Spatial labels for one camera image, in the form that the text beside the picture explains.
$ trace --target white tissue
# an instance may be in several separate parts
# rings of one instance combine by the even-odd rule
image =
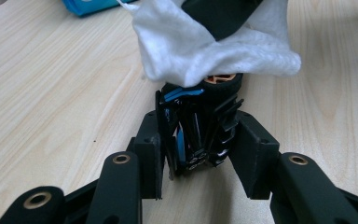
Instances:
[[[300,57],[289,45],[287,0],[264,0],[239,31],[217,42],[181,9],[184,1],[120,3],[131,12],[151,80],[191,87],[211,75],[291,76],[300,69]]]

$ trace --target wooden table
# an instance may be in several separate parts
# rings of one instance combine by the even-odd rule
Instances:
[[[358,1],[290,1],[296,77],[245,77],[242,110],[281,143],[316,160],[358,195]],[[114,8],[79,19],[61,1],[0,6],[0,216],[42,185],[65,194],[98,178],[125,150],[162,83],[143,78],[131,16]],[[144,200],[144,223],[271,223],[269,202],[246,198],[229,161]]]

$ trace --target light wood surface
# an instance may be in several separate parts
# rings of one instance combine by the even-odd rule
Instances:
[[[358,1],[290,1],[296,77],[246,76],[242,110],[281,143],[316,160],[358,195]],[[143,78],[123,8],[79,19],[61,1],[0,6],[0,216],[42,185],[65,194],[125,150],[162,83]],[[269,202],[246,198],[229,161],[163,181],[144,223],[272,223]]]

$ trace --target white cloth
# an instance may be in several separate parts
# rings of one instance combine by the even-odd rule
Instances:
[[[287,34],[287,0],[264,0],[235,34],[215,41],[182,9],[185,0],[120,3],[131,12],[146,76],[183,87],[206,76],[295,75],[301,60]]]

